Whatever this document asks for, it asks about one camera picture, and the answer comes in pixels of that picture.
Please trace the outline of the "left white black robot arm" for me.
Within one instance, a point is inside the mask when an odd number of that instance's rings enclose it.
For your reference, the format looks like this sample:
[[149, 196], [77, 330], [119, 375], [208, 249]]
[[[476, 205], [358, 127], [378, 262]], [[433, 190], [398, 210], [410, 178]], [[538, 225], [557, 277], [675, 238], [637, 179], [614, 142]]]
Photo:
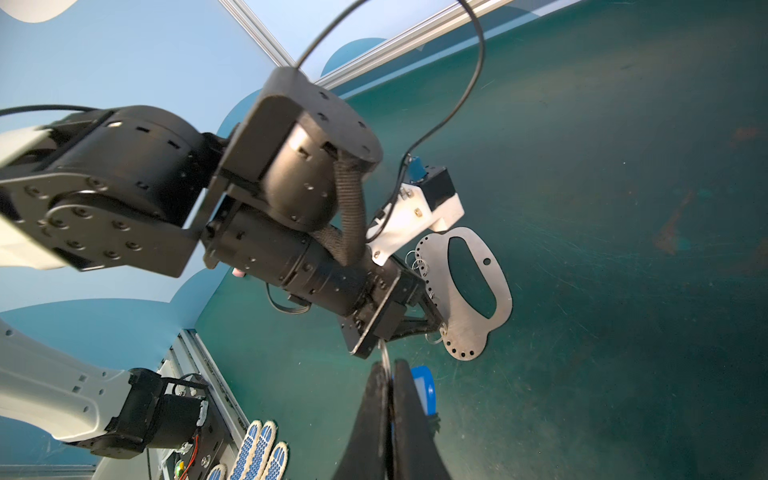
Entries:
[[151, 106], [68, 106], [1, 137], [1, 263], [129, 266], [179, 277], [198, 246], [305, 307], [350, 352], [436, 331], [426, 283], [370, 239], [363, 181], [378, 138], [344, 100], [280, 67], [233, 133]]

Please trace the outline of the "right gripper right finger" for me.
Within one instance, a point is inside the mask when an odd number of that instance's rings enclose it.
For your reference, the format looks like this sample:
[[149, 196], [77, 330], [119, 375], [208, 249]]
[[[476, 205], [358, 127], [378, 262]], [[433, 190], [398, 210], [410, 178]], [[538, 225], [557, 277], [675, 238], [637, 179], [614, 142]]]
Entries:
[[406, 360], [394, 363], [392, 455], [393, 479], [450, 479], [434, 435], [439, 430], [438, 412], [427, 417]]

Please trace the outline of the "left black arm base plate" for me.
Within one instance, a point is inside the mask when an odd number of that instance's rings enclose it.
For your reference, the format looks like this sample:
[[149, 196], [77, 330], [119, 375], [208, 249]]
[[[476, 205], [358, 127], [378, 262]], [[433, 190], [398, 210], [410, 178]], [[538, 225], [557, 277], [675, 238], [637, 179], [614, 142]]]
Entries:
[[240, 440], [240, 423], [231, 405], [212, 386], [205, 389], [178, 386], [173, 393], [202, 401], [200, 419], [193, 437], [171, 453], [165, 466], [165, 478], [174, 479], [174, 465], [178, 460], [187, 464], [185, 479], [206, 479], [209, 471], [219, 463], [233, 462]]

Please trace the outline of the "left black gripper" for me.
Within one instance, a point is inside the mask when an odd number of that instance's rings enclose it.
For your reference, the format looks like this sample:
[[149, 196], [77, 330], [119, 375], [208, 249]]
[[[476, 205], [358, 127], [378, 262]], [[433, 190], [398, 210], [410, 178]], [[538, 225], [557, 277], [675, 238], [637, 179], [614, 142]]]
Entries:
[[403, 263], [373, 269], [357, 310], [340, 318], [349, 353], [367, 359], [378, 341], [439, 331], [445, 317], [426, 294], [426, 283]]

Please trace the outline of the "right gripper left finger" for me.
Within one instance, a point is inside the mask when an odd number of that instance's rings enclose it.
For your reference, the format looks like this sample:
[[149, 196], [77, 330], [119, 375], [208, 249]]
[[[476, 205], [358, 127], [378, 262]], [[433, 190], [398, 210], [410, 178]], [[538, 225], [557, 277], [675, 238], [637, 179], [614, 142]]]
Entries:
[[373, 364], [344, 453], [333, 479], [384, 479], [390, 456], [390, 377]]

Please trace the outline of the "silver metal keyring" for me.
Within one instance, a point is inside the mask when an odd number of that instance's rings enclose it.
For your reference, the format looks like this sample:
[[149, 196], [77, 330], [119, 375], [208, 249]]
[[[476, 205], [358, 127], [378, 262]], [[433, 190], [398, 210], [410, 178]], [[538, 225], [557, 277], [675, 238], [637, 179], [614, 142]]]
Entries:
[[384, 339], [380, 339], [378, 341], [378, 348], [381, 354], [381, 364], [386, 374], [386, 379], [390, 381], [392, 379], [392, 367], [387, 342]]

